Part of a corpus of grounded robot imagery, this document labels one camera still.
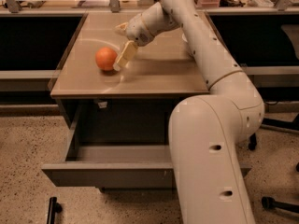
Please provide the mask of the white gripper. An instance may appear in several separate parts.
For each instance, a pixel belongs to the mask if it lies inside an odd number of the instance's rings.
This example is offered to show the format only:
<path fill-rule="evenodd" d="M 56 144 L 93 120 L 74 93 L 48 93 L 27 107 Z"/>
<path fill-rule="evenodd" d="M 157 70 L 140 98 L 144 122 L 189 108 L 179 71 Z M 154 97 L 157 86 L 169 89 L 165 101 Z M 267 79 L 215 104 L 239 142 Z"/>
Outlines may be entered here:
<path fill-rule="evenodd" d="M 150 43 L 154 36 L 147 28 L 141 14 L 134 16 L 127 22 L 121 23 L 114 28 L 118 35 L 127 36 L 129 41 L 121 46 L 113 68 L 120 71 L 136 55 L 138 47 L 145 47 Z"/>

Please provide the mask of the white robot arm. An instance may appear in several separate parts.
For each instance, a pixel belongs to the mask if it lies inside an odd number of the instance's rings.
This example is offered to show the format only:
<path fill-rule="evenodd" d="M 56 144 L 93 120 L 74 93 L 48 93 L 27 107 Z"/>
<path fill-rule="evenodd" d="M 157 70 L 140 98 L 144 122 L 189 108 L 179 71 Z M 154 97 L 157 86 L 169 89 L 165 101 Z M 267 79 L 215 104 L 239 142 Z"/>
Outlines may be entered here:
<path fill-rule="evenodd" d="M 261 126 L 263 99 L 193 1 L 160 0 L 120 25 L 128 41 L 116 64 L 124 67 L 138 48 L 177 27 L 209 90 L 178 103 L 169 120 L 183 223 L 255 224 L 235 146 Z"/>

